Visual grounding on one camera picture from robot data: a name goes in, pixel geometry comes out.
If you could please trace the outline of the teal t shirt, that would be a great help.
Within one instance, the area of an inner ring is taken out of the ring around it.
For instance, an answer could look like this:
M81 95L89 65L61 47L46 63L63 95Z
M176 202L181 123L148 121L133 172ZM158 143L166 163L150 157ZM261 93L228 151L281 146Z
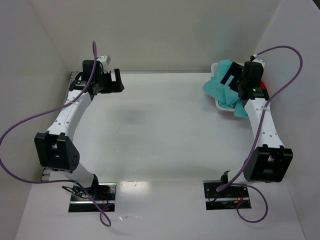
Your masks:
M202 89L205 94L218 100L218 103L223 108L235 108L234 116L240 118L248 118L242 101L238 97L238 93L233 91L227 85L221 84L223 76L227 73L232 61L229 59L221 60L219 62L218 70L215 77L211 77Z

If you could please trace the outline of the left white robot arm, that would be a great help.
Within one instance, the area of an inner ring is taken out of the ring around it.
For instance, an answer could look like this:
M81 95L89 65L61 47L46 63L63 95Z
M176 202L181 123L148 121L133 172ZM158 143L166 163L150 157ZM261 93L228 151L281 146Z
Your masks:
M82 62L82 71L71 82L66 107L62 108L54 123L44 133L37 133L34 143L40 165L60 172L75 186L71 193L83 198L100 195L99 181L95 174L80 163L80 153L73 143L77 126L94 97L98 94L120 93L124 90L120 70L109 71L110 57L100 56Z

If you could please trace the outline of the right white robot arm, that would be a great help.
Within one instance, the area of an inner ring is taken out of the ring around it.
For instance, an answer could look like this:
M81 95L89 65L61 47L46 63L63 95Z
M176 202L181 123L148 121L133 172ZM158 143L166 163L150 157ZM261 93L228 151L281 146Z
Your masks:
M268 91L260 86L264 67L265 61L260 57L246 61L237 71L240 75L229 85L237 91L248 115L254 141L239 172L227 172L228 182L219 186L218 192L237 183L280 183L293 159L293 151L284 146L276 130Z

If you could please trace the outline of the red t shirt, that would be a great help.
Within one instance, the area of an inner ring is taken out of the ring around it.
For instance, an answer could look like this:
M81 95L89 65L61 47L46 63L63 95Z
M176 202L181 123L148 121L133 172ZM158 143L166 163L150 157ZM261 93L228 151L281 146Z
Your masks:
M266 88L266 85L264 84L264 82L262 80L260 81L259 87L260 88Z

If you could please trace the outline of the white plastic basket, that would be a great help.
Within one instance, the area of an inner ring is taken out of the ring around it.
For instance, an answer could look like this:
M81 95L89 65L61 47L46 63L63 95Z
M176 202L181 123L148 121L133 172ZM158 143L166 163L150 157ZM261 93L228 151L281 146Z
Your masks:
M218 71L218 68L219 68L219 63L218 62L214 62L210 69L211 69L211 76L212 77L215 77L216 74L217 74L217 71ZM217 99L215 99L215 105L216 107L221 110L221 111L227 111L227 112L234 112L235 111L235 108L225 108L225 107L221 107L219 105L219 101Z

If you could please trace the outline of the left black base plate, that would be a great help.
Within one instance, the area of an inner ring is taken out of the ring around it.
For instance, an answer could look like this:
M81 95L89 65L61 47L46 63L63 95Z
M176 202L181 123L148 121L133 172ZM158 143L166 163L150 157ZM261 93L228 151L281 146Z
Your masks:
M71 193L68 208L69 213L87 213L99 211L78 185L74 184L73 187L62 186L62 188ZM104 210L104 212L114 212L116 205L116 190L116 183L99 183L98 193L92 195L91 197L98 204L98 206Z

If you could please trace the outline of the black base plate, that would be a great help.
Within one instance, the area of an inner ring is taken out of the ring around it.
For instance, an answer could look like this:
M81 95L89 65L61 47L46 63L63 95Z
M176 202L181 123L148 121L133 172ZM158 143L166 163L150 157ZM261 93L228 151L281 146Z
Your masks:
M78 185L74 184L73 187L62 186L62 188L71 193L68 208L69 213L87 213L99 211ZM91 197L98 204L98 206L104 210L104 212L114 212L116 205L116 190L116 183L99 183L98 193L92 195Z
M218 180L204 181L204 197L207 211L212 210L235 210L251 209L248 189L244 186L230 186L224 191L217 192L216 188L221 185Z

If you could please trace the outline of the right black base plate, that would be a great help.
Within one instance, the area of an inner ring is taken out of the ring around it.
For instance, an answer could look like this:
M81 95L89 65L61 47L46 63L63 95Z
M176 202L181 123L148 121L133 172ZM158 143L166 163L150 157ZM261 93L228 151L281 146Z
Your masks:
M221 185L218 180L204 181L204 197L207 211L212 210L235 210L251 209L248 189L244 186L230 186L224 191L217 192L216 188Z

